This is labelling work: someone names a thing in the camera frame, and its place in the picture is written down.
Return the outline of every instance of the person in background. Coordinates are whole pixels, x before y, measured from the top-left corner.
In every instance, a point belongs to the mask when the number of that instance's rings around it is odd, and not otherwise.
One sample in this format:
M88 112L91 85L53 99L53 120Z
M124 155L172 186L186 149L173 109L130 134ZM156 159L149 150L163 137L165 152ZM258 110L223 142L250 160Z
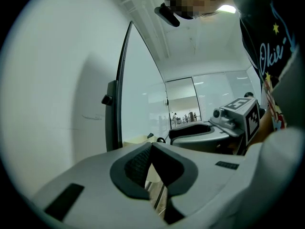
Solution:
M174 113L172 112L172 114L171 114L171 122L173 121L173 116L174 116Z
M248 98L254 98L254 94L252 92L247 92L244 97L248 97ZM259 117L260 119L263 117L263 115L265 114L266 110L264 110L263 108L260 107L260 105L258 104L258 110L259 110Z
M173 126L176 127L177 126L177 113L175 113L173 115Z

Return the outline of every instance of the black t-shirt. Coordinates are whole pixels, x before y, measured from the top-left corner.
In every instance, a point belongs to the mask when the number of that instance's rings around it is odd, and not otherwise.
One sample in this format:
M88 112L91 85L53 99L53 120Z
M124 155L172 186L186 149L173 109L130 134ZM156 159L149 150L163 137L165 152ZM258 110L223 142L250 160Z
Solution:
M271 95L296 47L288 0L234 0L240 13L243 45L266 92L275 130L285 128L280 108Z

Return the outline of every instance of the grey plastic panel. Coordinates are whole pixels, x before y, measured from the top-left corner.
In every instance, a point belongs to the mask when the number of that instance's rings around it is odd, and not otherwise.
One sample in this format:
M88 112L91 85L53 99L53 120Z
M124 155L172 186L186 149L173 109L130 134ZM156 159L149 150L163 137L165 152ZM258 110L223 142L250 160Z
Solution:
M209 121L230 136L239 137L245 133L245 143L248 145L259 128L257 100L255 98L237 98L216 110L220 114L213 115Z
M212 153L215 151L218 142L228 139L230 136L216 126L211 128L213 129L211 133L177 138L174 140L173 145L190 150Z
M179 221L170 228L174 229L230 229L233 227L235 222L235 215L239 209L239 206L243 200L244 191L248 189L254 171L256 169L256 164L258 156L261 150L262 144L254 145L246 154L246 156L228 156L242 158L240 160L240 165L238 169L231 175L227 180L225 186L222 186L221 189L218 189L218 193L210 199L206 204L203 204L200 209L197 209L193 214L185 218L184 220ZM203 179L200 183L194 184L194 186L200 187L207 186L206 181ZM204 193L200 192L195 194L186 194L193 196L193 200L201 199L204 196ZM183 208L183 198L174 197L174 204Z
M305 132L296 128L277 131L264 142L251 186L237 215L237 228L256 221L283 193L302 161L304 144Z
M70 183L76 183L85 188L63 220L65 224L91 229L166 225L149 201L126 197L110 179L114 161L140 146L120 148L79 162L40 189L33 203L45 209Z
M189 216L207 205L225 187L230 178L242 169L244 156L211 154L190 151L184 148L160 144L185 158L192 160L198 167L198 178L188 192L172 198L173 205L183 215ZM237 170L216 166L218 161L240 164Z
M192 126L192 125L209 125L208 122L203 122L203 121L195 121L195 122L189 122L189 123L185 123L183 125L178 125L175 130L181 130L181 129L185 129L188 126Z

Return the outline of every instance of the ceiling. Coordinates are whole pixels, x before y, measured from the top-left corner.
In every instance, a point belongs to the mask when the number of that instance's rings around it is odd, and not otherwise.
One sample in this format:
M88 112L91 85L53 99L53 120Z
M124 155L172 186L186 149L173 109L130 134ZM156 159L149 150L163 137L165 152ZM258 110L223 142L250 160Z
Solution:
M207 52L215 50L241 57L239 51L243 47L237 13L221 12L191 21L179 17L180 26L175 28L154 13L154 8L164 0L120 1L120 6L132 18L157 64L175 57L207 55Z

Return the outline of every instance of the glass partition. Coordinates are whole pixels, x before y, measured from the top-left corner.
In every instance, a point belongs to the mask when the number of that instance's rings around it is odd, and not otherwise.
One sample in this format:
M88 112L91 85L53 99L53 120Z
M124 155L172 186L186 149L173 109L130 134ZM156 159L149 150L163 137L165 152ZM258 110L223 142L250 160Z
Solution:
M193 77L203 121L208 121L215 108L234 99L232 89L224 73Z
M122 141L167 137L170 130L165 83L144 40L132 26L122 79Z
M173 127L201 120L192 78L167 82L166 89Z
M225 73L231 86L234 98L244 97L247 92L252 92L256 96L253 85L246 71L234 71Z

